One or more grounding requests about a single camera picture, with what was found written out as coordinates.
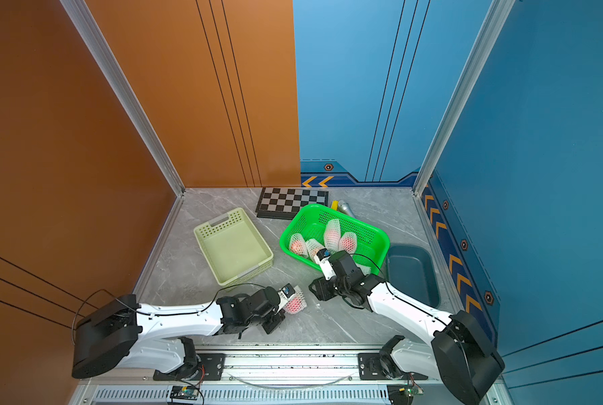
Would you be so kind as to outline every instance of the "chessboard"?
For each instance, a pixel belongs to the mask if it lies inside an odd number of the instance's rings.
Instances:
[[[328,206],[329,192],[312,189],[264,187],[257,204],[259,218],[293,219],[299,209],[309,204]]]

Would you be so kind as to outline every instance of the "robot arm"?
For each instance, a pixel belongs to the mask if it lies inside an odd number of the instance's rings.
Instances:
[[[503,371],[504,361],[470,314],[437,310],[404,295],[377,275],[365,276],[345,251],[331,255],[322,249],[314,259],[324,277],[314,280],[309,289],[319,300],[341,296],[351,306],[396,321],[427,344],[403,336],[392,338],[380,350],[387,377],[401,378],[408,372],[440,377],[464,404],[480,403]]]
[[[112,368],[150,368],[188,378],[197,367],[191,339],[182,336],[238,334],[260,325],[268,334],[285,319],[283,308],[296,298],[288,284],[261,288],[191,306],[137,304],[120,297],[79,321],[75,329],[72,377],[94,377]]]

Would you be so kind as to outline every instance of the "orange panel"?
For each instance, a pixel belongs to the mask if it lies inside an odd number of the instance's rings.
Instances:
[[[240,86],[232,82],[232,87],[240,88],[245,98],[263,185],[299,187],[292,1],[213,0],[212,4],[221,38],[228,29],[232,40],[241,80]],[[223,11],[226,27],[221,28]],[[227,60],[225,44],[223,50]]]
[[[87,4],[186,187],[299,185],[291,1]]]
[[[87,4],[185,186],[252,186],[240,134],[228,121],[231,100],[219,89],[224,67],[212,63],[196,2]],[[216,32],[205,29],[218,46]]]
[[[75,296],[124,294],[174,199],[60,2],[0,1],[0,255]],[[0,303],[0,404],[66,403],[79,299],[2,260],[0,278],[65,306],[0,280],[60,323]]]
[[[0,303],[0,404],[68,403],[71,367],[68,328]]]
[[[0,255],[130,292],[174,199],[61,4],[0,1]]]

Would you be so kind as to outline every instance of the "marble surface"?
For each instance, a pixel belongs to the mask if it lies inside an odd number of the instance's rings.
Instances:
[[[410,189],[334,188],[329,200],[346,200],[359,220],[379,227],[392,244],[408,243],[430,250]],[[242,207],[274,253],[274,265],[250,280],[260,285],[281,288],[288,282],[304,291],[308,308],[287,315],[279,328],[267,335],[260,327],[251,327],[237,340],[236,335],[192,336],[198,344],[375,344],[382,345],[396,334],[408,338],[412,333],[384,316],[348,307],[341,299],[318,301],[308,285],[321,273],[294,260],[279,247],[279,238],[289,220],[257,218],[254,213],[261,189],[187,189],[184,203],[160,254],[140,302],[163,305],[187,305],[210,301],[219,286],[200,251],[193,230],[201,223]],[[446,285],[437,277],[441,292],[439,309],[453,311],[444,293]],[[219,296],[251,294],[257,287],[239,286]]]

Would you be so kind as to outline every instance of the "plastic basket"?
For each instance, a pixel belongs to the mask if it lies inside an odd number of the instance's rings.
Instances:
[[[326,223],[333,218],[338,218],[340,220],[342,234],[350,231],[358,236],[358,248],[355,253],[367,256],[374,261],[378,267],[382,267],[390,245],[387,234],[375,226],[371,226],[368,223],[364,223],[321,204],[309,204],[299,210],[299,213],[292,219],[292,222],[288,225],[288,228],[283,231],[283,234],[279,239],[281,249],[300,262],[308,264],[317,271],[321,271],[318,264],[290,251],[288,248],[290,236],[294,233],[301,233],[304,240],[314,238],[317,239],[319,243],[324,244],[324,229],[326,228]],[[369,260],[362,256],[353,256],[353,259],[355,263],[371,267],[371,272],[378,274],[378,269],[376,269]]]
[[[193,232],[221,286],[237,285],[272,267],[272,250],[243,208],[198,225]]]

